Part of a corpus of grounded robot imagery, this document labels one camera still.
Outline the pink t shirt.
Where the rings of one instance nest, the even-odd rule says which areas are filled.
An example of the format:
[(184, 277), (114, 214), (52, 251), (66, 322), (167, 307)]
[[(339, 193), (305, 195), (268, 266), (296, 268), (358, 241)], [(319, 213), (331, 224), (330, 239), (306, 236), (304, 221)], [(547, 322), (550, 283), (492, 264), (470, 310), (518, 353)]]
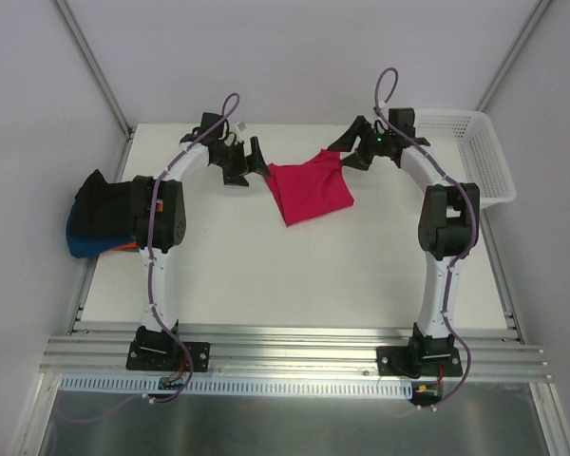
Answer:
[(287, 227), (353, 206), (342, 168), (340, 153), (327, 149), (301, 164), (269, 165), (264, 180)]

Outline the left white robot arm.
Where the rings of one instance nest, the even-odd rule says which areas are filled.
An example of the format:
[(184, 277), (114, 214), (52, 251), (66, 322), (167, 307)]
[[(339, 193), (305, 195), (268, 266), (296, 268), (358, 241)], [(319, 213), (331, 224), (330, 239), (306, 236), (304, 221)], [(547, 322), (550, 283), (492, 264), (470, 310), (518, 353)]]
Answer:
[(203, 113), (200, 125), (181, 138), (177, 154), (158, 175), (137, 176), (131, 182), (132, 236), (147, 281), (147, 304), (134, 342), (160, 369), (174, 367), (181, 356), (175, 250), (187, 228), (184, 179), (208, 165), (221, 169), (226, 185), (247, 186), (251, 173), (271, 175), (258, 137), (245, 142), (240, 128), (227, 123), (225, 115)]

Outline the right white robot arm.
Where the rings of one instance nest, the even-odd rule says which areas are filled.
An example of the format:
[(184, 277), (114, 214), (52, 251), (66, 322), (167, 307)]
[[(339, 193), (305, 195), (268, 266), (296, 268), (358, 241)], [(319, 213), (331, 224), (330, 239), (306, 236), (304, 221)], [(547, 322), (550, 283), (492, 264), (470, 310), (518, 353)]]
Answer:
[(416, 135), (411, 108), (394, 108), (373, 122), (359, 115), (330, 148), (345, 153), (343, 166), (360, 171), (386, 157), (423, 193), (418, 223), (427, 260), (423, 302), (408, 343), (379, 349), (380, 369), (408, 378), (461, 376), (452, 319), (458, 281), (479, 237), (479, 186), (456, 181), (438, 163), (429, 142)]

